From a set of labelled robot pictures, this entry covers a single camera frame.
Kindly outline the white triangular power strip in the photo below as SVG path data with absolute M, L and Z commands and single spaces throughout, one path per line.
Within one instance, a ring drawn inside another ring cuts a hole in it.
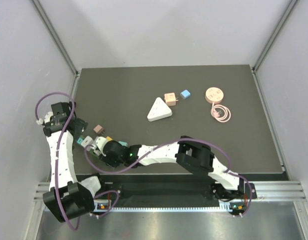
M 147 115 L 147 120 L 149 122 L 154 122 L 171 116 L 172 110 L 160 97 L 157 97 Z

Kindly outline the pink cube socket adapter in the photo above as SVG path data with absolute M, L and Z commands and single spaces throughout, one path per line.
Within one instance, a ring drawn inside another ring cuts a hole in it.
M 174 92 L 169 92 L 164 94 L 164 101 L 167 106 L 172 107 L 175 106 L 179 100 Z

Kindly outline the green power strip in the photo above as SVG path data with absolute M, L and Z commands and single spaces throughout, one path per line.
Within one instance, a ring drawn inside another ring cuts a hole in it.
M 84 148 L 84 156 L 87 161 L 90 160 L 89 154 L 101 160 L 105 155 L 100 151 L 100 149 L 94 144 L 88 144 Z

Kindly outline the pink plug adapter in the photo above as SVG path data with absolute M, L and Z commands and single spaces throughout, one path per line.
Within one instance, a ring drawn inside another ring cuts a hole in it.
M 104 127 L 102 127 L 101 125 L 97 125 L 94 127 L 93 131 L 98 135 L 98 136 L 101 136 L 105 133 L 105 129 Z

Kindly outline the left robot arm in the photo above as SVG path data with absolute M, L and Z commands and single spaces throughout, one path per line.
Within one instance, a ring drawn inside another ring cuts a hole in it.
M 77 180 L 73 162 L 73 144 L 81 137 L 88 123 L 72 116 L 65 132 L 62 132 L 71 112 L 71 104 L 58 102 L 51 105 L 45 115 L 43 132 L 49 145 L 51 157 L 51 180 L 49 191 L 43 194 L 43 202 L 59 222 L 65 222 L 59 204 L 68 219 L 94 210 L 93 198 L 107 194 L 106 184 L 92 174 L 81 182 Z

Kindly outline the white plug adapter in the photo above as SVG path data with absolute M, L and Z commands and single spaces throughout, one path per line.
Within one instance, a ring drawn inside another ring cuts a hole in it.
M 84 140 L 82 141 L 81 146 L 85 148 L 85 147 L 88 146 L 88 145 L 92 145 L 93 142 L 94 142 L 94 140 L 93 140 L 92 137 L 86 136 L 86 137 L 84 138 Z

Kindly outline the pink round socket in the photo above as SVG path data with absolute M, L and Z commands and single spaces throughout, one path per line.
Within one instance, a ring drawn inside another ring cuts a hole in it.
M 223 91 L 218 87 L 210 87 L 205 92 L 205 100 L 209 103 L 219 104 L 224 98 Z

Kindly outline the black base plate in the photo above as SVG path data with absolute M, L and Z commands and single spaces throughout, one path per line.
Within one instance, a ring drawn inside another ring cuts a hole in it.
M 118 208 L 218 207 L 225 200 L 219 183 L 193 174 L 102 175 L 101 190 L 119 192 Z

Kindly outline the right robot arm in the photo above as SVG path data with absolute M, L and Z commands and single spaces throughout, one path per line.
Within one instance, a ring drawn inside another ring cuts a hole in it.
M 111 167 L 124 165 L 137 168 L 156 164 L 178 164 L 186 171 L 211 178 L 211 189 L 219 200 L 230 201 L 243 197 L 244 180 L 223 165 L 211 147 L 188 136 L 162 145 L 125 146 L 117 141 L 101 138 L 96 141 L 101 152 L 100 159 Z

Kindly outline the blue plug adapter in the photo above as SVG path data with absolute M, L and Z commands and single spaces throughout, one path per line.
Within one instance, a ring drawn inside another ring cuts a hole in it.
M 186 89 L 186 90 L 183 90 L 182 92 L 180 92 L 180 98 L 181 99 L 187 99 L 191 96 L 191 93 Z

